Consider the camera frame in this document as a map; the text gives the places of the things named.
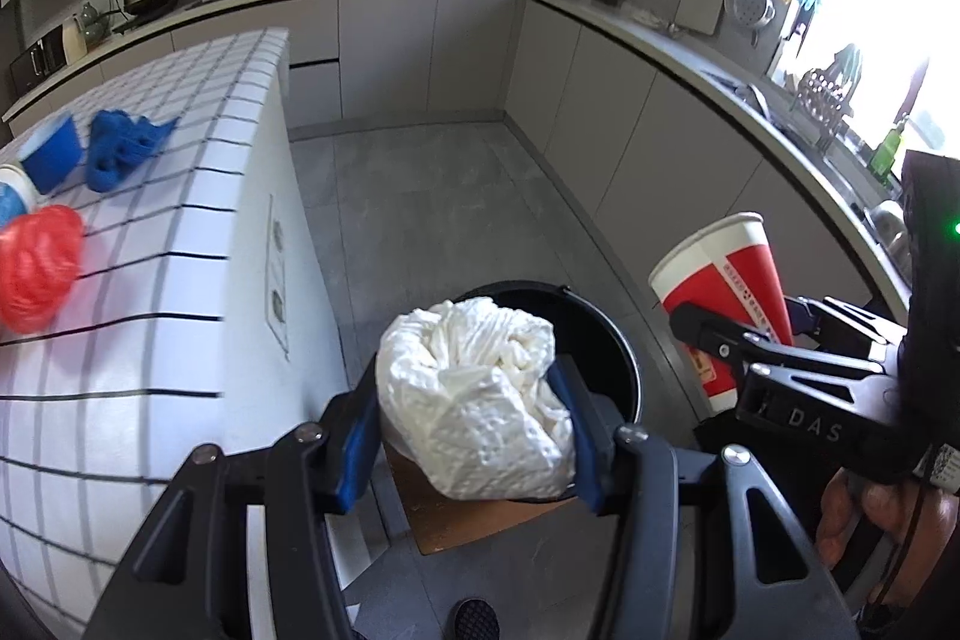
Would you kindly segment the person's right hand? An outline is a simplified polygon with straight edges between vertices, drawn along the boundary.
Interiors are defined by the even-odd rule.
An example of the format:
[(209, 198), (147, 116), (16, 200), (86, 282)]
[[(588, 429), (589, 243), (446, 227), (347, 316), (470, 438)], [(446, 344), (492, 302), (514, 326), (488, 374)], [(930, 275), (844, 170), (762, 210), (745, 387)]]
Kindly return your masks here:
[(903, 541), (915, 500), (916, 486), (911, 482), (896, 487), (866, 482), (855, 494), (853, 476), (839, 470), (822, 495), (822, 518), (815, 537), (820, 560), (828, 567), (838, 564), (859, 520), (869, 521), (895, 542)]

